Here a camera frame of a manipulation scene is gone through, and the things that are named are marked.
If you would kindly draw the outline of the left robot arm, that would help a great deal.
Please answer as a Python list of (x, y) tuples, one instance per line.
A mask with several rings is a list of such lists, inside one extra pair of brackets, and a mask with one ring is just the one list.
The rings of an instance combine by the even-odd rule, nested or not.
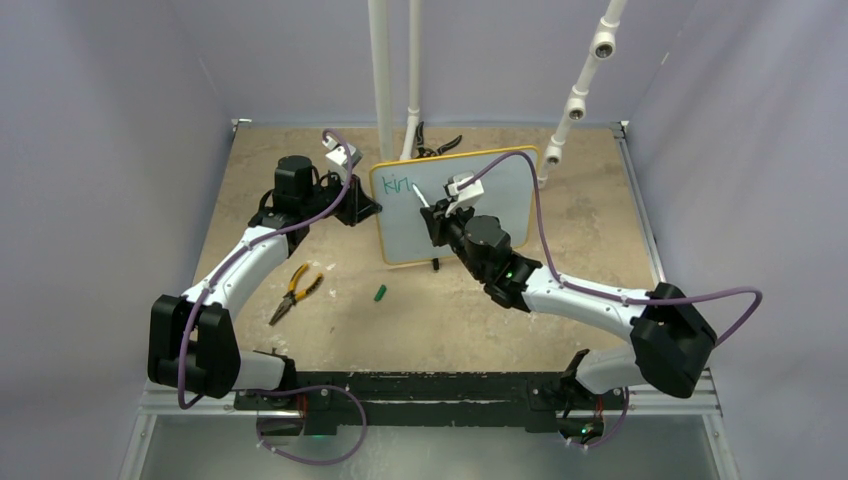
[(361, 158), (353, 147), (338, 146), (325, 157), (324, 175), (306, 156), (278, 161), (273, 188), (261, 197), (233, 250), (184, 293), (163, 294), (153, 303), (147, 358), (151, 382), (216, 399), (259, 390), (275, 409), (295, 402), (293, 359), (241, 349), (234, 322), (266, 277), (295, 252), (312, 223), (335, 217), (355, 226), (381, 211), (353, 171)]

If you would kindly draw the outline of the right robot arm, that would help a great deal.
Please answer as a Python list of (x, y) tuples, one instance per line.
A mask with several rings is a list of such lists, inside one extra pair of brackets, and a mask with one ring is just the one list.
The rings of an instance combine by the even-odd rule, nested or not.
[(648, 384), (689, 398), (717, 345), (717, 335), (674, 285), (623, 289), (553, 271), (517, 253), (499, 220), (448, 203), (420, 208), (433, 245), (447, 246), (499, 306), (576, 320), (624, 345), (575, 356), (561, 381), (564, 399), (584, 407), (617, 387)]

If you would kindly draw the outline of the green marker cap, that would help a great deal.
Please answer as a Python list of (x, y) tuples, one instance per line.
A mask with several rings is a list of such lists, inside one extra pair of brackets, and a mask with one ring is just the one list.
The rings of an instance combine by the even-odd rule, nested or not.
[(378, 288), (377, 292), (375, 293), (374, 301), (375, 301), (375, 302), (380, 302), (380, 301), (383, 299), (383, 297), (384, 297), (384, 295), (385, 295), (386, 291), (387, 291), (387, 286), (386, 286), (386, 285), (381, 285), (381, 286)]

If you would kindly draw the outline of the yellow framed whiteboard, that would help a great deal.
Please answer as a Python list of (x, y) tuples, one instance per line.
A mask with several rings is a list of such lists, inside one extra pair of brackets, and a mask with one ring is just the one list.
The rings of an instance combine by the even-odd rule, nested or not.
[(435, 247), (420, 214), (424, 206), (448, 201), (452, 213), (472, 207), (477, 215), (499, 219), (520, 247), (535, 215), (538, 150), (530, 145), (380, 163), (371, 168), (372, 197), (381, 206), (377, 228), (383, 261), (391, 266), (451, 258), (448, 246)]

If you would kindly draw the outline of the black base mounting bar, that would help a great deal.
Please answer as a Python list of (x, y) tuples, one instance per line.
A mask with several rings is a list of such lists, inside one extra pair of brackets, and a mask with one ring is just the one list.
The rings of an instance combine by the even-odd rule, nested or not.
[(342, 426), (510, 427), (578, 434), (580, 417), (624, 405), (616, 387), (597, 396), (562, 372), (301, 371), (293, 398), (239, 393), (234, 406), (294, 421), (292, 431), (334, 435)]

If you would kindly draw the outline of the white green marker pen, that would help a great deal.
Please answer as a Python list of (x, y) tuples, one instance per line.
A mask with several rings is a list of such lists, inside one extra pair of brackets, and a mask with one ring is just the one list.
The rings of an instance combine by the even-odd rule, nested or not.
[(419, 189), (419, 187), (418, 187), (415, 183), (413, 183), (413, 184), (411, 185), (411, 189), (412, 189), (412, 191), (414, 192), (414, 194), (415, 194), (416, 198), (417, 198), (417, 199), (419, 200), (419, 202), (421, 203), (422, 207), (423, 207), (423, 208), (428, 208), (428, 207), (429, 207), (429, 203), (428, 203), (427, 199), (425, 198), (425, 196), (423, 195), (423, 193), (421, 192), (421, 190)]

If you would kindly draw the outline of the yellow black pliers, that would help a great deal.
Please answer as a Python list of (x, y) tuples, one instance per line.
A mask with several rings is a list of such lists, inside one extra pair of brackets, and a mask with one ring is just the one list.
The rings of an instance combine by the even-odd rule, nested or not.
[(304, 263), (293, 273), (282, 301), (269, 319), (269, 326), (275, 326), (293, 307), (312, 295), (322, 285), (324, 275), (318, 273), (308, 286), (302, 289), (298, 287), (301, 278), (309, 268), (309, 264)]

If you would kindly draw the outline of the thin white vertical pipe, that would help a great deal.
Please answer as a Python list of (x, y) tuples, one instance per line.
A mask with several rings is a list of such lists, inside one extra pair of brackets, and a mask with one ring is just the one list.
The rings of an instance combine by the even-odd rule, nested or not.
[(407, 122), (401, 160), (412, 158), (415, 145), (416, 128), (421, 119), (421, 39), (422, 39), (422, 1), (409, 1), (409, 53), (408, 53), (408, 106)]

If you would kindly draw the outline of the thick white vertical pipe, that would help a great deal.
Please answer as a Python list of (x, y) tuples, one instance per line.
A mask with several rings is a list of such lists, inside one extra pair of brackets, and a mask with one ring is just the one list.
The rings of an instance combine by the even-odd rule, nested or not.
[(390, 161), (394, 158), (394, 135), (388, 2), (368, 0), (367, 8), (380, 159)]

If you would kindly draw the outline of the white pipe with fittings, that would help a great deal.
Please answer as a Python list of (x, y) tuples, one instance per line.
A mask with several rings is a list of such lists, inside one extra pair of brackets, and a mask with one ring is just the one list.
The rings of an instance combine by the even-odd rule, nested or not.
[(586, 60), (570, 88), (563, 114), (544, 149), (536, 174), (540, 187), (547, 183), (550, 170), (563, 160), (566, 140), (572, 127), (586, 118), (590, 86), (600, 65), (609, 61), (617, 52), (617, 32), (627, 4), (628, 0), (611, 0), (595, 28)]

